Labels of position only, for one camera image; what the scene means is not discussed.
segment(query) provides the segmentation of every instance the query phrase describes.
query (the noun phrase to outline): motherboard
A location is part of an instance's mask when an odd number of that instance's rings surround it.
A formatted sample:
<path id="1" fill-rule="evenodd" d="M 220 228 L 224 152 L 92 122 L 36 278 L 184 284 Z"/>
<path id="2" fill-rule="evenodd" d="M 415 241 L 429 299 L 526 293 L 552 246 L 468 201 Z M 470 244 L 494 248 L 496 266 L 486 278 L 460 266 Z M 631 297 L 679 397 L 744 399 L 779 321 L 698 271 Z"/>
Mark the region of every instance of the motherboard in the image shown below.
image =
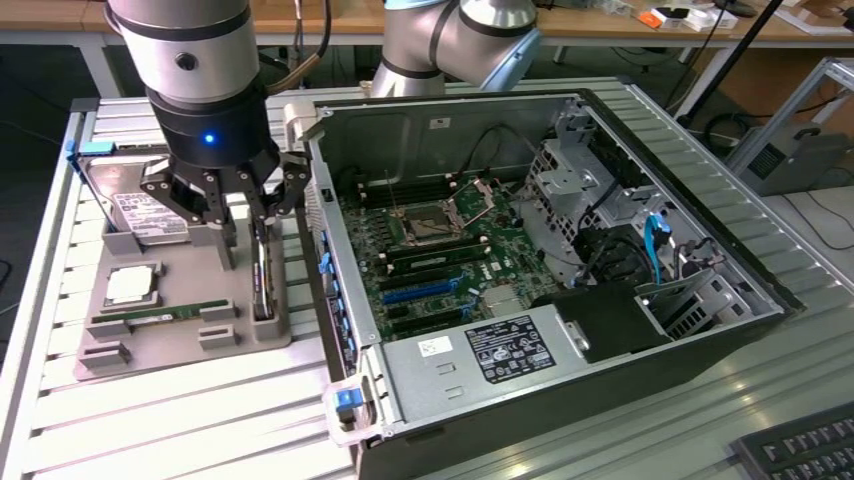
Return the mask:
<path id="1" fill-rule="evenodd" d="M 385 341 L 520 312 L 562 288 L 488 174 L 360 185 L 341 207 Z"/>

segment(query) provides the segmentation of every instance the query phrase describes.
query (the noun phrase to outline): warning label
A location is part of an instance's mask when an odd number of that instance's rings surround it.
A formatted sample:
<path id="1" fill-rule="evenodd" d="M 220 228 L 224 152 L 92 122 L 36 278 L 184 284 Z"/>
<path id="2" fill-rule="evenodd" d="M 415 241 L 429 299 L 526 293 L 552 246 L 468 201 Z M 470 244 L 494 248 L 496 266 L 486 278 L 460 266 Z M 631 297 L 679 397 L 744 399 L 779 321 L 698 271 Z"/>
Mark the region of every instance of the warning label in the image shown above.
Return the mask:
<path id="1" fill-rule="evenodd" d="M 159 237 L 187 233 L 187 222 L 145 193 L 116 193 L 121 216 L 139 237 Z"/>
<path id="2" fill-rule="evenodd" d="M 555 366 L 531 317 L 524 316 L 466 330 L 483 377 L 490 383 Z"/>

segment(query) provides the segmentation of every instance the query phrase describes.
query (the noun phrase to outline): gray floor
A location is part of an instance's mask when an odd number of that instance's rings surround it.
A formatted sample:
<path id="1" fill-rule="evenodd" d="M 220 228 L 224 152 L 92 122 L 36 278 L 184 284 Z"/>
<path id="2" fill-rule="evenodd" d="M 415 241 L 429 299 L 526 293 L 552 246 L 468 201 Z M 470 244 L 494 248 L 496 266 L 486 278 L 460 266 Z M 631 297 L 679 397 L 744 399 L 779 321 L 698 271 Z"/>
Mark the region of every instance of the gray floor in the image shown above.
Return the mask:
<path id="1" fill-rule="evenodd" d="M 572 48 L 566 62 L 551 62 L 554 48 L 544 48 L 531 67 L 528 78 L 590 77 L 628 75 L 652 98 L 663 102 L 684 66 L 675 60 L 678 52 L 643 53 L 623 56 L 635 63 L 656 64 L 648 72 L 630 65 L 607 48 Z M 111 47 L 117 65 L 117 74 L 125 92 L 141 96 L 143 86 L 132 69 L 127 50 Z M 355 63 L 365 65 L 352 70 L 353 58 L 347 52 L 329 55 L 308 79 L 312 87 L 355 85 L 359 77 L 367 79 L 379 58 L 379 49 L 360 47 L 355 52 Z M 83 60 L 71 47 L 0 46 L 0 145 L 4 160 L 0 175 L 0 260 L 8 261 L 13 270 L 0 286 L 0 311 L 13 305 L 21 295 L 23 283 L 37 235 L 41 210 L 47 199 L 49 179 L 56 163 L 59 147 L 49 141 L 21 133 L 8 122 L 60 139 L 65 125 L 65 113 L 49 106 L 23 88 L 27 87 L 45 97 L 60 108 L 67 108 L 77 97 L 96 96 L 97 92 Z M 734 109 L 732 103 L 715 95 L 696 120 Z M 0 279 L 5 267 L 0 265 Z M 0 358 L 15 319 L 13 311 L 0 316 Z"/>

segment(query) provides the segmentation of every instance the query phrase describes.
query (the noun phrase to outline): slotted metal table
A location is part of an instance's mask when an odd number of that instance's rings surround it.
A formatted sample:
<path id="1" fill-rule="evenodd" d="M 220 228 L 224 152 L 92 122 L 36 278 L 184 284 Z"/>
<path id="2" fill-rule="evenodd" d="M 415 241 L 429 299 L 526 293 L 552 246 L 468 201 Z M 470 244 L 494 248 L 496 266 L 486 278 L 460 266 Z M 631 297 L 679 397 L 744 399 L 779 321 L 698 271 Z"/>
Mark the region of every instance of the slotted metal table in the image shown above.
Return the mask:
<path id="1" fill-rule="evenodd" d="M 563 88 L 596 92 L 808 309 L 686 385 L 572 425 L 555 425 L 548 434 L 424 478 L 746 478 L 728 443 L 854 397 L 851 281 L 634 85 L 590 78 L 518 87 Z M 288 102 L 363 95 L 349 88 L 271 98 L 279 145 L 291 138 L 283 122 Z M 96 112 L 72 113 L 65 142 L 89 140 L 161 142 L 147 101 L 103 100 Z M 0 377 L 2 478 L 356 478 L 348 451 L 325 433 L 320 392 L 328 375 L 293 219 L 284 232 L 289 347 L 75 380 L 103 219 L 65 155 Z"/>

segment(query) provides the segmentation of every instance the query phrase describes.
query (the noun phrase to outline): black keyboard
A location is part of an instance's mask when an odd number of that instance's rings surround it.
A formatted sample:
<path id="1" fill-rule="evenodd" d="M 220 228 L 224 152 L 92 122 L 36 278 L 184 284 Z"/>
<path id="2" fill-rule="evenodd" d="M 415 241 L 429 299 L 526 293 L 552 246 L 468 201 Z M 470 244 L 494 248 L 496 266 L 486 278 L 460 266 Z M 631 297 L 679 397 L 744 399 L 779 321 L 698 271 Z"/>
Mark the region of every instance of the black keyboard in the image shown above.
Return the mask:
<path id="1" fill-rule="evenodd" d="M 854 480 L 854 402 L 739 438 L 756 480 Z"/>

